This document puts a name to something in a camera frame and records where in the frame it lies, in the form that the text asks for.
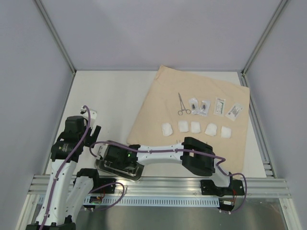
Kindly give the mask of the stainless steel tray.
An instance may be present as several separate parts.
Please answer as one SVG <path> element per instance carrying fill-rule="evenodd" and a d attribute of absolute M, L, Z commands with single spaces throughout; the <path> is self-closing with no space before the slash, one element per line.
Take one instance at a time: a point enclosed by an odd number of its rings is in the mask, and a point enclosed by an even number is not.
<path fill-rule="evenodd" d="M 142 172 L 143 172 L 143 169 L 144 169 L 144 166 L 139 164 L 137 174 L 135 176 L 130 176 L 130 175 L 122 173 L 121 171 L 117 171 L 117 170 L 114 170 L 112 168 L 105 167 L 104 166 L 104 159 L 97 159 L 95 161 L 94 165 L 95 165 L 95 168 L 100 170 L 100 171 L 104 171 L 104 172 L 107 172 L 107 173 L 110 173 L 110 174 L 113 174 L 113 175 L 116 175 L 116 176 L 119 176 L 119 177 L 122 177 L 122 178 L 125 178 L 125 179 L 128 179 L 128 180 L 131 180 L 131 181 L 138 181 L 141 178 Z"/>

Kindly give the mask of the long steel hemostat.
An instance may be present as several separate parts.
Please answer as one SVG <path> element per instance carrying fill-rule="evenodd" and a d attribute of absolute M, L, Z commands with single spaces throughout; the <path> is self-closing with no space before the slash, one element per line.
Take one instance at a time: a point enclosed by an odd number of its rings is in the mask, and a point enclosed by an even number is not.
<path fill-rule="evenodd" d="M 183 103 L 183 100 L 182 100 L 180 93 L 178 93 L 178 98 L 179 98 L 179 102 L 180 102 L 180 110 L 178 110 L 177 114 L 178 115 L 183 115 L 184 113 L 186 113 L 188 115 L 191 114 L 191 111 L 184 106 L 184 103 Z"/>

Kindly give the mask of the steel hemostat forceps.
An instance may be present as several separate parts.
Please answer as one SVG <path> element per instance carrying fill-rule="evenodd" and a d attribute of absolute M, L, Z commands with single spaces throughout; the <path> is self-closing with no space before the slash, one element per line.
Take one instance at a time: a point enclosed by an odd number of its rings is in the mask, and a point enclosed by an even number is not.
<path fill-rule="evenodd" d="M 137 174 L 138 169 L 137 168 L 128 168 L 128 169 L 122 169 L 121 172 L 130 176 L 135 176 Z"/>

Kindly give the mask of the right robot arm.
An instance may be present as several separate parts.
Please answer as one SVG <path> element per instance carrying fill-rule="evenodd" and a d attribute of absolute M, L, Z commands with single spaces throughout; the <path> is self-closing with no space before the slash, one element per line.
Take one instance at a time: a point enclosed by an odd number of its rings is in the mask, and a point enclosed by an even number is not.
<path fill-rule="evenodd" d="M 234 184 L 232 176 L 220 168 L 225 161 L 213 152 L 213 147 L 192 137 L 170 146 L 151 147 L 144 145 L 125 146 L 107 142 L 107 148 L 97 169 L 130 181 L 142 177 L 145 166 L 153 164 L 180 164 L 193 175 L 208 177 L 221 194 L 228 194 Z"/>

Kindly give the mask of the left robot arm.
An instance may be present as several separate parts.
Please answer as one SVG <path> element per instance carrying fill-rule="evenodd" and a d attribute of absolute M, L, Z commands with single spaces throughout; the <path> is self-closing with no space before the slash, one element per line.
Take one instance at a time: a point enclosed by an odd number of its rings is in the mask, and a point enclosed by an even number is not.
<path fill-rule="evenodd" d="M 100 188 L 96 169 L 81 169 L 69 186 L 84 147 L 91 146 L 101 130 L 95 126 L 97 114 L 69 116 L 63 132 L 51 147 L 51 174 L 43 205 L 28 230 L 74 230 L 76 217 L 89 192 Z"/>

